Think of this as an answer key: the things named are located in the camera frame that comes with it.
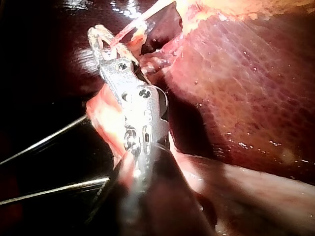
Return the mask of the right arm instrument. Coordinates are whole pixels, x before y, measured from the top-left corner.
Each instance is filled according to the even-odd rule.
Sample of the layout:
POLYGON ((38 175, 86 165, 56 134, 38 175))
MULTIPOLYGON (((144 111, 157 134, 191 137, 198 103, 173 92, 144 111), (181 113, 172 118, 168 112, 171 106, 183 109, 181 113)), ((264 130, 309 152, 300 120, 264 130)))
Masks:
POLYGON ((135 159, 134 174, 144 175, 154 159, 154 144, 169 144, 168 98, 160 88, 139 79, 130 59, 102 59, 99 71, 122 107, 124 146, 135 159))

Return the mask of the right arm instrument jaw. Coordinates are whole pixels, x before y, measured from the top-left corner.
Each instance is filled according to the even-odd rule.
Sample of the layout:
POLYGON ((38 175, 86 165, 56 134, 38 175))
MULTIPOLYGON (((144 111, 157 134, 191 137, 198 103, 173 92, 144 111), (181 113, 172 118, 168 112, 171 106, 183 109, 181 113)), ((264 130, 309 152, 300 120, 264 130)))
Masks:
POLYGON ((94 26, 88 29, 87 36, 89 40, 90 47, 93 52, 93 57, 95 59, 97 67, 101 67, 102 63, 105 61, 104 54, 104 44, 101 36, 104 33, 104 26, 94 26))
POLYGON ((137 58, 123 43, 112 43, 114 35, 103 25, 97 25, 96 30, 101 40, 101 51, 105 60, 117 59, 119 57, 126 57, 134 63, 138 63, 137 58))

